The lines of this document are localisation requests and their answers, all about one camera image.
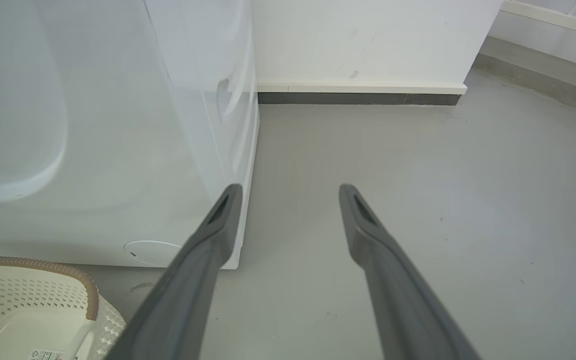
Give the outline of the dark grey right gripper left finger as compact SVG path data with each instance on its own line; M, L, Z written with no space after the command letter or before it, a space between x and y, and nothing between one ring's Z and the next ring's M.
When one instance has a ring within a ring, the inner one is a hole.
M243 188L228 185L107 354L108 360L198 360L217 284L231 258Z

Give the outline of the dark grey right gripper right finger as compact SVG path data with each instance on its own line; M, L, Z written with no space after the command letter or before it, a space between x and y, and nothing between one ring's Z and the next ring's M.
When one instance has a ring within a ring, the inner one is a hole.
M350 257L365 272L386 360L478 360L479 354L361 192L338 192Z

